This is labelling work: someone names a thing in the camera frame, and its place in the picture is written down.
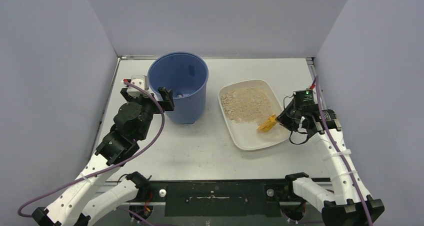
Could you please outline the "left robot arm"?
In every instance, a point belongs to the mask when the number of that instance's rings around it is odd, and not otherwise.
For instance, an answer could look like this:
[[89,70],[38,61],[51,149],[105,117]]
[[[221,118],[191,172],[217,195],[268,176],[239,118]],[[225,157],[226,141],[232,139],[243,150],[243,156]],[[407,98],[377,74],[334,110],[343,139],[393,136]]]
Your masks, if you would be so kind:
[[95,194],[121,166],[141,152],[138,141],[145,140],[154,114],[174,110],[173,92],[158,88],[161,96],[128,83],[121,90],[126,100],[115,115],[110,132],[97,146],[76,184],[47,207],[35,209],[31,217],[40,226],[92,226],[124,202],[149,191],[149,180],[139,172],[130,173],[117,186],[100,196]]

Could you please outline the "blue plastic bucket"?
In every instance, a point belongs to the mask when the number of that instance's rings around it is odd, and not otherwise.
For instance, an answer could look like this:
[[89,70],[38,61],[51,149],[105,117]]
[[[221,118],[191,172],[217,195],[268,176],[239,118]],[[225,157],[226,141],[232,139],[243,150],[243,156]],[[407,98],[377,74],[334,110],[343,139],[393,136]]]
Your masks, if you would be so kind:
[[176,124],[193,124],[206,107],[209,70],[205,61],[188,52],[173,52],[159,57],[147,76],[150,89],[159,96],[158,88],[172,90],[174,111],[166,112]]

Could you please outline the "orange litter scoop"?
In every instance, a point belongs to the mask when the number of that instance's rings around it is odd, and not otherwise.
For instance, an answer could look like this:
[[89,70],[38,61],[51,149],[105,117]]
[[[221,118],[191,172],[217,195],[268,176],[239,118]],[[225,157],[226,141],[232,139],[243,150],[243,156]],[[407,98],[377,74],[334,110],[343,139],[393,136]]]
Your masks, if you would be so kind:
[[268,132],[270,131],[278,122],[276,120],[277,115],[273,114],[269,116],[265,122],[260,124],[256,129],[258,132]]

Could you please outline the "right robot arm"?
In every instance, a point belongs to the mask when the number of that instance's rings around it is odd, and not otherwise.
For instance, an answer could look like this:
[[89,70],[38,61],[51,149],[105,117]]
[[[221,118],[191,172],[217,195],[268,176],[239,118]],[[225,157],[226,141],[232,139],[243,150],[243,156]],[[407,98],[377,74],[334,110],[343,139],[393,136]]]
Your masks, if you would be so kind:
[[305,141],[318,149],[332,191],[319,186],[306,173],[287,175],[289,190],[320,211],[326,226],[371,226],[384,212],[384,204],[374,199],[361,181],[337,115],[333,110],[323,110],[319,101],[312,89],[295,91],[276,120],[291,132],[306,131]]

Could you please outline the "white litter tray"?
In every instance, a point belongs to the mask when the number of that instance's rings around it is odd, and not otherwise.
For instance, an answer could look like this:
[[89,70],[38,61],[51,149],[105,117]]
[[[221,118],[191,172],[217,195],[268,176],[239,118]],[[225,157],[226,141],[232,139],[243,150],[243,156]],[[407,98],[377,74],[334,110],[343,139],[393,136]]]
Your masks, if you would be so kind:
[[274,91],[263,80],[248,80],[222,88],[218,93],[219,106],[234,144],[243,151],[254,151],[268,148],[287,140],[290,131],[282,126],[275,125],[268,132],[258,132],[257,128],[259,125],[256,123],[237,123],[225,116],[220,97],[230,91],[242,88],[262,89],[272,103],[274,114],[278,115],[283,111]]

